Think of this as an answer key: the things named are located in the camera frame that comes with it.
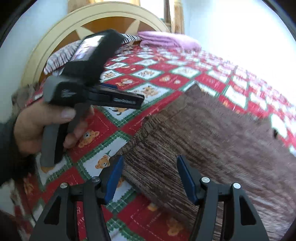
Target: brown pillow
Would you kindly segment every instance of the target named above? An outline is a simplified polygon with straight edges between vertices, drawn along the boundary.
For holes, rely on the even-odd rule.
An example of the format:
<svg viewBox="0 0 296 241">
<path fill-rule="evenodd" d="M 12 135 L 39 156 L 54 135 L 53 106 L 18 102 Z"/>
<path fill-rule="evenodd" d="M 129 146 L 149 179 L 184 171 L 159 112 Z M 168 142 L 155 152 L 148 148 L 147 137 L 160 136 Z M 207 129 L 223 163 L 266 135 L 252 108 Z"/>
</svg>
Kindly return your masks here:
<svg viewBox="0 0 296 241">
<path fill-rule="evenodd" d="M 124 156 L 127 181 L 189 228 L 198 207 L 187 199 L 178 175 L 176 157 L 180 154 L 217 183 L 240 183 L 270 240 L 281 239 L 295 218 L 296 160 L 273 138 L 269 120 L 238 115 L 198 86 L 147 117 L 117 154 Z M 222 205 L 214 240 L 220 238 L 221 209 Z"/>
</svg>

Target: folded pink blanket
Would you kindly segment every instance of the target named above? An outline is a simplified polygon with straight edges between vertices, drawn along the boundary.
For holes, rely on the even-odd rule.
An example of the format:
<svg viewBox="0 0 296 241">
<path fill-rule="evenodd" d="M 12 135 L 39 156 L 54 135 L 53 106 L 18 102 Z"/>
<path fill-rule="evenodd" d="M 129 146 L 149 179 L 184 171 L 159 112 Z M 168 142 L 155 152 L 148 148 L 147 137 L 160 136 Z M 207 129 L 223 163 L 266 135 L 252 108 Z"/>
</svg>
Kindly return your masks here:
<svg viewBox="0 0 296 241">
<path fill-rule="evenodd" d="M 140 46 L 150 45 L 157 47 L 179 47 L 183 50 L 201 51 L 200 43 L 184 34 L 172 34 L 157 31 L 138 32 L 141 38 Z"/>
</svg>

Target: white wall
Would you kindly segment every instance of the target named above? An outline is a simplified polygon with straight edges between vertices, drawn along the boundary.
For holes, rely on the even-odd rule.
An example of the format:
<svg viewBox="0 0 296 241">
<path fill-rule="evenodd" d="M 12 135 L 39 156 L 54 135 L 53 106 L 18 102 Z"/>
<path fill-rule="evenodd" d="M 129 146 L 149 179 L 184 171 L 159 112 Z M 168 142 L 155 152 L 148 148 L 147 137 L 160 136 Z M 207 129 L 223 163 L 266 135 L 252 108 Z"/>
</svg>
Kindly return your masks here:
<svg viewBox="0 0 296 241">
<path fill-rule="evenodd" d="M 182 0 L 185 33 L 265 79 L 296 104 L 296 42 L 261 0 Z"/>
<path fill-rule="evenodd" d="M 0 122 L 11 114 L 28 58 L 42 36 L 67 14 L 67 0 L 38 0 L 16 22 L 0 48 Z"/>
</svg>

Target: fabric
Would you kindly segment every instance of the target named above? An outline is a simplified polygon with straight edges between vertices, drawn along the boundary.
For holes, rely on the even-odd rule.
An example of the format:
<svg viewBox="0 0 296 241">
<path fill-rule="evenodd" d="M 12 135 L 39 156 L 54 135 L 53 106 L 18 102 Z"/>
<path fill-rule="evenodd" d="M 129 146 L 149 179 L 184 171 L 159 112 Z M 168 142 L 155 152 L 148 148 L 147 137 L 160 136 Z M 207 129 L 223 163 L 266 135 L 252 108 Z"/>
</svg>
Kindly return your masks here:
<svg viewBox="0 0 296 241">
<path fill-rule="evenodd" d="M 39 87 L 39 83 L 27 85 L 18 88 L 17 91 L 11 95 L 12 114 L 14 116 L 17 116 L 21 110 L 26 108 L 26 102 L 33 97 L 33 94 L 39 89 Z"/>
<path fill-rule="evenodd" d="M 109 2 L 109 1 L 114 1 L 114 0 L 90 0 L 91 3 L 97 3 L 97 2 Z M 115 0 L 116 2 L 127 2 L 131 3 L 134 5 L 140 6 L 140 0 Z"/>
<path fill-rule="evenodd" d="M 68 13 L 90 4 L 93 0 L 68 0 Z"/>
<path fill-rule="evenodd" d="M 122 35 L 124 36 L 124 40 L 122 41 L 122 46 L 117 50 L 117 54 L 124 51 L 129 46 L 129 43 L 141 40 L 138 36 L 133 36 L 129 34 Z M 75 53 L 80 44 L 81 40 L 78 40 L 73 43 L 67 44 L 66 46 L 59 49 L 57 52 L 53 53 L 47 60 L 46 66 L 44 68 L 44 73 L 49 74 L 66 64 L 72 58 L 72 55 Z"/>
<path fill-rule="evenodd" d="M 138 35 L 141 38 L 141 46 L 156 46 L 156 47 L 179 47 L 183 50 L 192 50 L 199 52 L 202 47 L 199 42 L 184 34 L 172 34 L 157 31 L 143 31 Z"/>
<path fill-rule="evenodd" d="M 43 70 L 45 74 L 49 74 L 57 68 L 66 64 L 75 53 L 78 46 L 81 44 L 81 40 L 69 43 L 66 46 L 53 53 L 47 60 L 46 66 Z"/>
<path fill-rule="evenodd" d="M 176 167 L 177 156 L 185 155 L 202 176 L 240 183 L 270 240 L 281 239 L 296 216 L 296 158 L 274 139 L 268 119 L 238 115 L 198 86 L 185 94 L 147 117 L 117 152 L 124 156 L 123 176 L 192 228 L 198 208 L 187 199 Z M 220 229 L 222 217 L 220 207 Z"/>
<path fill-rule="evenodd" d="M 172 33 L 184 34 L 184 14 L 181 0 L 174 1 L 174 10 L 175 16 L 173 18 Z"/>
<path fill-rule="evenodd" d="M 163 110 L 194 84 L 234 112 L 269 117 L 270 125 L 278 130 L 278 138 L 295 152 L 295 106 L 255 74 L 214 54 L 133 45 L 110 59 L 105 68 L 102 82 L 145 94 L 145 102 L 140 110 L 95 106 L 86 134 L 54 169 L 42 168 L 37 158 L 36 174 L 25 179 L 25 195 L 19 196 L 23 204 L 28 203 L 24 217 L 32 224 L 29 210 L 38 219 L 61 182 L 74 185 L 99 175 L 109 158 L 140 129 L 146 116 Z M 190 235 L 185 224 L 136 193 L 124 178 L 103 211 L 113 241 L 187 241 Z M 81 203 L 78 228 L 81 240 L 85 240 Z"/>
<path fill-rule="evenodd" d="M 18 151 L 13 135 L 15 120 L 12 117 L 6 123 L 0 123 L 0 186 L 11 178 L 23 178 L 34 170 L 33 156 L 24 159 Z"/>
</svg>

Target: bedspread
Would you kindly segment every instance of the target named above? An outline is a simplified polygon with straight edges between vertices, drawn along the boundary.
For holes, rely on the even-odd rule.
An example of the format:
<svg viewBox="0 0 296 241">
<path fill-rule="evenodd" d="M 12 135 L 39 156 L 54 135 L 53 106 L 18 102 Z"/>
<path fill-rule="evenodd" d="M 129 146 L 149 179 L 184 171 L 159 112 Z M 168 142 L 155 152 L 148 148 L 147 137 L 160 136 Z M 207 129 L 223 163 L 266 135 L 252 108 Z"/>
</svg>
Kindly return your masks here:
<svg viewBox="0 0 296 241">
<path fill-rule="evenodd" d="M 95 107 L 89 128 L 76 147 L 53 169 L 40 167 L 25 181 L 26 198 L 20 194 L 22 214 L 29 209 L 38 218 L 61 182 L 83 183 L 100 174 L 113 156 L 141 127 L 142 120 L 163 109 L 190 86 L 217 98 L 233 111 L 269 117 L 283 144 L 295 153 L 296 109 L 287 99 L 253 73 L 213 54 L 184 53 L 178 49 L 130 47 L 106 64 L 102 82 L 145 95 L 140 110 Z M 187 240 L 190 230 L 158 208 L 121 179 L 113 200 L 103 207 L 112 240 Z M 82 205 L 78 204 L 80 239 L 86 239 Z"/>
</svg>

